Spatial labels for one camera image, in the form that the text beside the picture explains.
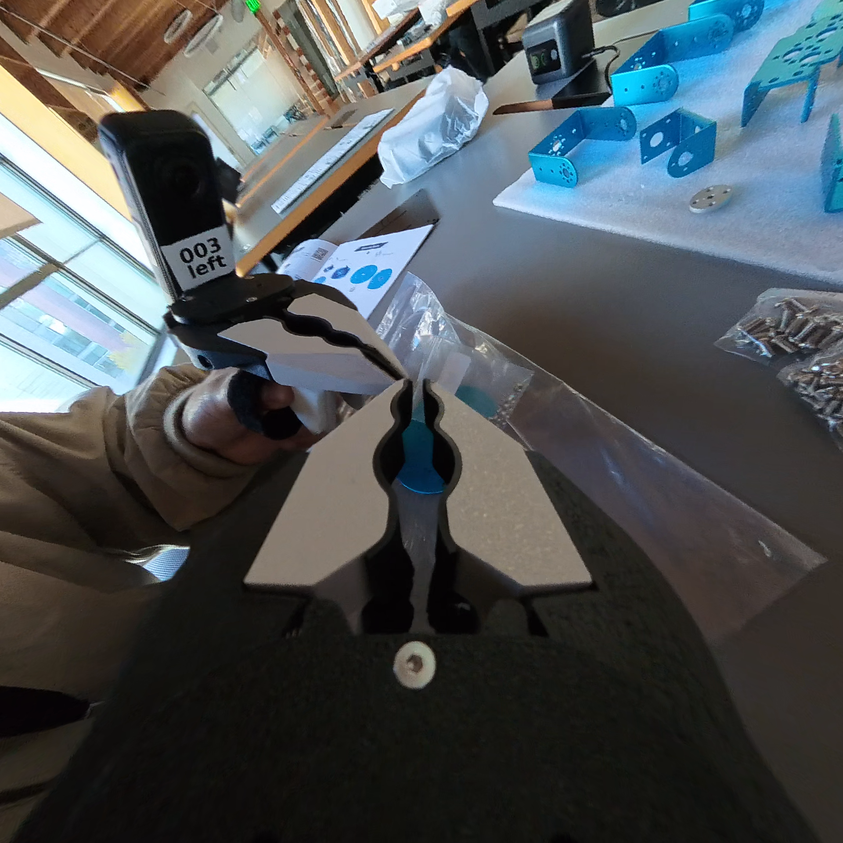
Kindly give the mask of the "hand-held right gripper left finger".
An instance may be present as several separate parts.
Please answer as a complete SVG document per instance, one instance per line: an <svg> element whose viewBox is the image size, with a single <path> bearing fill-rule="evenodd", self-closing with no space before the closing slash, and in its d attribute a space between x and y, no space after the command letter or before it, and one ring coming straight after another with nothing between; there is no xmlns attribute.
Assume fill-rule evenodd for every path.
<svg viewBox="0 0 843 843"><path fill-rule="evenodd" d="M336 603L351 629L381 587L370 568L400 544L392 484L413 385L396 381L307 454L245 575L247 588Z"/></svg>

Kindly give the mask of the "teal round metal plate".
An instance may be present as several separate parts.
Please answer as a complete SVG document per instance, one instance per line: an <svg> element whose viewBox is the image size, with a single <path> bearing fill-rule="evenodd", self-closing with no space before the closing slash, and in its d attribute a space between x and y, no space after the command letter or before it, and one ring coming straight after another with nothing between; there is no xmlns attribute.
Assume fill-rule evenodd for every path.
<svg viewBox="0 0 843 843"><path fill-rule="evenodd" d="M455 394L480 416L490 419L497 412L497 402L483 389L460 385ZM405 464L397 477L400 483L405 488L424 495L441 493L444 482L433 467L433 436L426 424L422 400L416 403L412 420L403 432L403 446Z"/></svg>

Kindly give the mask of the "small clear screw bag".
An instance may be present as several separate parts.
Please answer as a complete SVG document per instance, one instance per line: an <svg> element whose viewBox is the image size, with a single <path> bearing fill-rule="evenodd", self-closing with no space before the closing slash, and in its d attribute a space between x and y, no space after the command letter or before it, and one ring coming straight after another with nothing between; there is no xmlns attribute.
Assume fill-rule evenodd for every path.
<svg viewBox="0 0 843 843"><path fill-rule="evenodd" d="M468 346L445 336L414 339L403 363L415 384L412 419L418 422L425 421L422 383L429 380L502 429L533 376L488 341Z"/></svg>

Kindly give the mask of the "pile of small hardware bags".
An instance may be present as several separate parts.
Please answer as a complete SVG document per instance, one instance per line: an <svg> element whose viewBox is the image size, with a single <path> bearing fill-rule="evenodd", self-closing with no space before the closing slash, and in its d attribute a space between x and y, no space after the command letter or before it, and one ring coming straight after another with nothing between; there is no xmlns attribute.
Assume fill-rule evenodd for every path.
<svg viewBox="0 0 843 843"><path fill-rule="evenodd" d="M768 289L715 347L771 366L842 448L841 292Z"/></svg>

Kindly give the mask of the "grey desk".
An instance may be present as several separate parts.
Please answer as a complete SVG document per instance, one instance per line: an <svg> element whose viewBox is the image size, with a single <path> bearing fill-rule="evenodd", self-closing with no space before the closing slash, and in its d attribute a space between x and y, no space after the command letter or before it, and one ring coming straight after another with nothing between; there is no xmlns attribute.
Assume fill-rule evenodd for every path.
<svg viewBox="0 0 843 843"><path fill-rule="evenodd" d="M493 205L562 111L489 116L424 176L411 263L452 315L564 381L826 558L715 654L753 740L841 841L841 452L775 375L713 342L799 278Z"/></svg>

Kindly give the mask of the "person's left hand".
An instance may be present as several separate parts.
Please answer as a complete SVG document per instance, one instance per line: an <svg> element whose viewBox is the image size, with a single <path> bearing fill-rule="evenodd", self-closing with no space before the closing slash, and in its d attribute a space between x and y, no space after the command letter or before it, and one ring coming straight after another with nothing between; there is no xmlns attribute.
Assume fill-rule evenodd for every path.
<svg viewBox="0 0 843 843"><path fill-rule="evenodd" d="M256 466L276 454L307 451L321 440L306 427L289 438L271 440L242 425L227 395L237 374L235 368L212 372L187 391L181 427L192 445L238 465Z"/></svg>

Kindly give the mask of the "assembly instruction sheet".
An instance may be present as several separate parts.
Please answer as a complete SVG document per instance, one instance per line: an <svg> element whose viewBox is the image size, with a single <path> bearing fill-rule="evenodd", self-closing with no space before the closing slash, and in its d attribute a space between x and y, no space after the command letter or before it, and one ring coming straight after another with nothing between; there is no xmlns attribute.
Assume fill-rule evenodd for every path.
<svg viewBox="0 0 843 843"><path fill-rule="evenodd" d="M337 290L369 318L434 227L428 224L342 245L312 238L282 261L278 273Z"/></svg>

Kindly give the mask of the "clear plastic bag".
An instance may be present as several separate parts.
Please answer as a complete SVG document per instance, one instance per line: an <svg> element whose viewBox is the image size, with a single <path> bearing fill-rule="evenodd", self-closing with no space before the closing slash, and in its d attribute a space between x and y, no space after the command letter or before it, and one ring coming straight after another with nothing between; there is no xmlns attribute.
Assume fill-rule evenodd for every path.
<svg viewBox="0 0 843 843"><path fill-rule="evenodd" d="M502 428L546 458L649 556L709 641L719 643L826 558L564 381L449 316L406 272L369 322L404 365L414 339L488 341L532 380Z"/></svg>

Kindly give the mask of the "large window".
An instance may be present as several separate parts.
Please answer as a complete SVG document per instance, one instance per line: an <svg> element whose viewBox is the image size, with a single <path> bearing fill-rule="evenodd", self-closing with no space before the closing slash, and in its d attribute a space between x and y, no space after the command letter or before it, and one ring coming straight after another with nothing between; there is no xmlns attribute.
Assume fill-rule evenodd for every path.
<svg viewBox="0 0 843 843"><path fill-rule="evenodd" d="M1 188L35 219L2 234L2 411L60 411L96 386L121 395L173 364L132 225L5 116Z"/></svg>

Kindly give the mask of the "white paper sheets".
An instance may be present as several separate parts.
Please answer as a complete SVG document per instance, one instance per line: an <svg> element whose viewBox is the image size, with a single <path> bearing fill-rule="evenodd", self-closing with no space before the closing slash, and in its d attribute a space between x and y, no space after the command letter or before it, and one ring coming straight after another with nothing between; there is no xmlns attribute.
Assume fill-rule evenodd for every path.
<svg viewBox="0 0 843 843"><path fill-rule="evenodd" d="M313 185L329 172L343 157L355 150L383 121L390 117L395 109L387 109L366 115L356 123L338 142L324 153L306 172L281 194L271 209L281 215L290 205L305 195Z"/></svg>

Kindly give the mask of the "white plastic bag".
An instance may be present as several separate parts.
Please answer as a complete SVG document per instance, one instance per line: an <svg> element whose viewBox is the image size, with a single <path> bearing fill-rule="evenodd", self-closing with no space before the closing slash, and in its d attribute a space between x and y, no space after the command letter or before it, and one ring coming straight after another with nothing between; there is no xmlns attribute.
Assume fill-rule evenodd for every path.
<svg viewBox="0 0 843 843"><path fill-rule="evenodd" d="M406 184L458 152L475 137L488 107L480 80L451 67L435 75L423 97L382 135L381 183Z"/></svg>

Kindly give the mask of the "person's tan jacket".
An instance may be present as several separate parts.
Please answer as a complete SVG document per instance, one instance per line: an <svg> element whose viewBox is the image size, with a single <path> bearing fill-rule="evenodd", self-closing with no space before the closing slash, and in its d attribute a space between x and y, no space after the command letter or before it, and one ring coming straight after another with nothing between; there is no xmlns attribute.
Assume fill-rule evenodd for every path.
<svg viewBox="0 0 843 843"><path fill-rule="evenodd" d="M126 468L125 397L2 414L2 685L99 701L155 595L137 559L181 532Z"/></svg>

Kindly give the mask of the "small blue angle bracket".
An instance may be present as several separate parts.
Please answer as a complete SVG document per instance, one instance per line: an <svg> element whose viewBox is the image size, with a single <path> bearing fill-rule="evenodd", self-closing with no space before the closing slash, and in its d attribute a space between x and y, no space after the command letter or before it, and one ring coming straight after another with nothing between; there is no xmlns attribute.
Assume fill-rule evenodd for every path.
<svg viewBox="0 0 843 843"><path fill-rule="evenodd" d="M716 121L678 109L640 130L641 164L669 152L667 174L683 178L712 163L716 141Z"/></svg>

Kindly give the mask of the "perforated blue U bracket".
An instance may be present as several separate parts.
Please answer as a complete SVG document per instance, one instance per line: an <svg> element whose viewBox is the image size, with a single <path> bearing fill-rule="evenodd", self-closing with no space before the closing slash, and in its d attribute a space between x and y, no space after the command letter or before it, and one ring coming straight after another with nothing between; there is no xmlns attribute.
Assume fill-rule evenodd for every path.
<svg viewBox="0 0 843 843"><path fill-rule="evenodd" d="M842 140L839 114L829 118L820 159L821 187L826 213L842 212Z"/></svg>

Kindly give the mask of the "green round plate with bracket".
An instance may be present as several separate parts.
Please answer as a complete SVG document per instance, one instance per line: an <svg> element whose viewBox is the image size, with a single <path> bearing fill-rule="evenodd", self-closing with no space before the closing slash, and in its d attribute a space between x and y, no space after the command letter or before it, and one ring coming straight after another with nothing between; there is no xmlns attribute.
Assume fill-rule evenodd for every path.
<svg viewBox="0 0 843 843"><path fill-rule="evenodd" d="M767 94L776 89L806 84L800 121L813 110L822 68L842 64L842 2L820 2L810 20L780 39L743 91L741 127L746 127Z"/></svg>

